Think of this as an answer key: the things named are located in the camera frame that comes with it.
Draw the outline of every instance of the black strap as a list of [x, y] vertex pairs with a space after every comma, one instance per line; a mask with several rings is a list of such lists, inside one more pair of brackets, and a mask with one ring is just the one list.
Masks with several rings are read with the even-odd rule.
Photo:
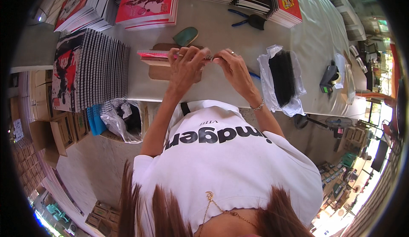
[[187, 106], [186, 102], [180, 103], [181, 111], [183, 112], [183, 116], [186, 116], [190, 113], [189, 107]]

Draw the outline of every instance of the gold necklace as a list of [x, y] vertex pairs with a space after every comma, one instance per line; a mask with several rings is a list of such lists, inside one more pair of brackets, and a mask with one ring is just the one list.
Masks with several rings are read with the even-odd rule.
[[257, 228], [257, 226], [255, 224], [253, 224], [252, 222], [248, 221], [247, 219], [243, 218], [241, 215], [239, 215], [237, 212], [235, 211], [227, 211], [227, 210], [222, 210], [219, 205], [217, 205], [217, 203], [213, 200], [213, 192], [212, 191], [207, 191], [206, 192], [206, 197], [209, 200], [209, 203], [207, 204], [207, 208], [206, 208], [206, 212], [204, 213], [204, 218], [203, 218], [203, 223], [202, 223], [202, 227], [200, 228], [199, 231], [199, 235], [198, 237], [200, 237], [200, 235], [202, 234], [202, 230], [203, 230], [203, 226], [205, 225], [205, 220], [206, 220], [206, 216], [207, 216], [207, 210], [209, 209], [209, 206], [211, 203], [214, 203], [214, 205], [217, 206], [218, 209], [220, 209], [220, 211], [222, 213], [226, 213], [226, 214], [231, 214], [232, 216], [236, 216], [239, 217], [241, 219], [243, 219], [244, 221], [246, 221], [247, 223], [251, 224], [252, 226], [254, 226], [255, 228]]

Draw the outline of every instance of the floor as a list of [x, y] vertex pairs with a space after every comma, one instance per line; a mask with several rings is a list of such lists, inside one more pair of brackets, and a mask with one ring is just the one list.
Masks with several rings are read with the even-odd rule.
[[[241, 108], [246, 121], [258, 127], [250, 109]], [[342, 155], [333, 151], [336, 139], [332, 131], [320, 129], [309, 123], [304, 129], [294, 127], [293, 118], [282, 112], [275, 112], [287, 140], [307, 155], [315, 164], [324, 161], [337, 163]], [[311, 116], [324, 120], [326, 116]], [[121, 179], [125, 161], [139, 154], [141, 144], [127, 144], [112, 141], [101, 136], [88, 136], [68, 148], [68, 157], [61, 156], [57, 166], [59, 175], [79, 208], [84, 212], [85, 221], [97, 200], [118, 208], [121, 194]]]

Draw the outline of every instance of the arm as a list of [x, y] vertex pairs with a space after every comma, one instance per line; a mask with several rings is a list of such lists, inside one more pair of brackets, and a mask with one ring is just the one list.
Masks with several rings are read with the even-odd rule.
[[[175, 60], [174, 55], [177, 52], [179, 52], [179, 55]], [[202, 67], [205, 65], [203, 58], [209, 53], [208, 48], [199, 50], [194, 46], [182, 47], [180, 50], [172, 48], [169, 51], [168, 59], [171, 63], [169, 86], [156, 117], [144, 137], [140, 155], [155, 157], [162, 153], [166, 131], [173, 112], [183, 95], [192, 86], [195, 76], [201, 74]]]
[[[213, 62], [222, 67], [226, 79], [251, 107], [257, 108], [261, 105], [263, 99], [251, 80], [241, 56], [232, 54], [230, 49], [221, 50], [214, 55]], [[260, 131], [272, 132], [285, 138], [277, 120], [266, 105], [263, 105], [259, 110], [253, 110], [253, 112], [260, 126]]]

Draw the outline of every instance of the bracelet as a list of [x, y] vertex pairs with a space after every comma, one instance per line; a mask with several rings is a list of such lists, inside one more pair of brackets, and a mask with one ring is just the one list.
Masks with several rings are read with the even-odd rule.
[[262, 97], [262, 101], [261, 101], [261, 105], [260, 106], [258, 106], [258, 107], [256, 107], [256, 108], [253, 108], [251, 105], [250, 105], [250, 108], [251, 109], [253, 109], [253, 110], [259, 110], [259, 109], [261, 109], [263, 106], [264, 106], [264, 98]]

